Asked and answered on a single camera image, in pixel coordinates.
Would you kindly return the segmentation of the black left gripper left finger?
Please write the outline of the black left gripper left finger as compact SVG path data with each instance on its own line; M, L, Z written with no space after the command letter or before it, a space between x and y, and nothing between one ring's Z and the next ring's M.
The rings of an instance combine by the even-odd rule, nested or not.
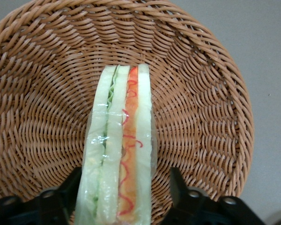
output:
M0 199L0 225L68 225L75 209L81 167L74 168L59 187L23 202L14 195Z

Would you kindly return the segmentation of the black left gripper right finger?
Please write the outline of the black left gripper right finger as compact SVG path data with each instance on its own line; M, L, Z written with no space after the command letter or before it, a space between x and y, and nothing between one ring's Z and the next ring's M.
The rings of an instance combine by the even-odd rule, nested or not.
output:
M239 198L222 196L214 201L200 188L186 185L177 167L170 169L173 205L162 225L263 225L264 222Z

